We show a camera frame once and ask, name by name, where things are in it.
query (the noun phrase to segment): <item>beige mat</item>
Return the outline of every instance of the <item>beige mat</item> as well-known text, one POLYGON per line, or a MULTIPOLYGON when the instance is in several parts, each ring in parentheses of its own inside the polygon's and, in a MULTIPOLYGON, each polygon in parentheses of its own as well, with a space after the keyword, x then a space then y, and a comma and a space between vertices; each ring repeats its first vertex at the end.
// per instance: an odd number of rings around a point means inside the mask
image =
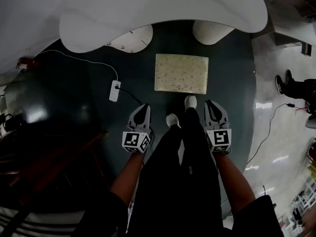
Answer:
POLYGON ((208 58, 156 54, 155 90, 206 94, 208 58))

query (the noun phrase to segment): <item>tiled floor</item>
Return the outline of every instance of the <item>tiled floor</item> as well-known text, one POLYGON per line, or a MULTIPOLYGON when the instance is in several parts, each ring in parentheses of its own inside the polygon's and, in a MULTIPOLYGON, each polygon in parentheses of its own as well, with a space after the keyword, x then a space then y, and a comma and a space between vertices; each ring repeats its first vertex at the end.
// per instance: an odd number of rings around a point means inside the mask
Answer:
MULTIPOLYGON (((316 78, 316 50, 312 57, 301 54, 301 47, 277 48, 269 36, 252 41, 256 66, 257 95, 255 99, 255 124, 249 159, 266 138, 269 121, 274 109, 283 103, 304 107, 305 101, 278 95, 275 76, 285 80, 285 71, 290 69, 295 80, 316 78)), ((262 144, 258 154, 247 165, 244 172, 256 197, 267 194, 276 203, 276 214, 280 217, 291 205, 305 185, 310 172, 305 158, 309 141, 316 130, 305 127, 309 114, 282 106, 276 111, 269 138, 262 144)))

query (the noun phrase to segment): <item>white power strip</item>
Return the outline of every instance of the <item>white power strip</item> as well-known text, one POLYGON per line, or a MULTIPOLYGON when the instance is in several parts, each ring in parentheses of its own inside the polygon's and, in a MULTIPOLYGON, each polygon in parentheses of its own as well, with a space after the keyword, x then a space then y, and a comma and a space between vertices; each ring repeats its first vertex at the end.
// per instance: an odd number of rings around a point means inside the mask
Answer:
POLYGON ((110 97, 109 99, 113 102, 117 102, 118 98, 119 98, 119 89, 115 89, 115 87, 118 86, 120 87, 120 81, 116 81, 114 80, 112 82, 112 86, 111 86, 111 92, 110 92, 110 97))

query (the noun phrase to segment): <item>white cylindrical base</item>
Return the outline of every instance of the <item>white cylindrical base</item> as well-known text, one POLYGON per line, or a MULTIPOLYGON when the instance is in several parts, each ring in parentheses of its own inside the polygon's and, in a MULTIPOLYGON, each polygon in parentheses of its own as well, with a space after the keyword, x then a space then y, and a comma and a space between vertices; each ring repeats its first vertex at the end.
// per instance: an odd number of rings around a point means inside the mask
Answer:
POLYGON ((234 28, 215 22, 196 20, 193 24, 194 37, 204 45, 213 45, 234 28))
POLYGON ((114 39, 106 46, 114 47, 126 53, 137 53, 148 46, 153 39, 153 34, 151 25, 144 26, 114 39))

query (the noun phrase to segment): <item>black pants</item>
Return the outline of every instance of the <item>black pants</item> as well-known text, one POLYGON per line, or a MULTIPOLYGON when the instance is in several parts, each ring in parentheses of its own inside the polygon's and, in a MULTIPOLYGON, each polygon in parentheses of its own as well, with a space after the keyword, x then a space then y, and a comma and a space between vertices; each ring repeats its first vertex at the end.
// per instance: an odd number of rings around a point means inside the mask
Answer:
POLYGON ((223 226, 218 173, 194 108, 186 110, 181 125, 162 137, 140 173, 129 235, 196 235, 223 226))
POLYGON ((295 81, 291 79, 288 84, 283 84, 281 92, 288 97, 295 99, 304 99, 311 104, 314 92, 315 79, 305 81, 295 81))

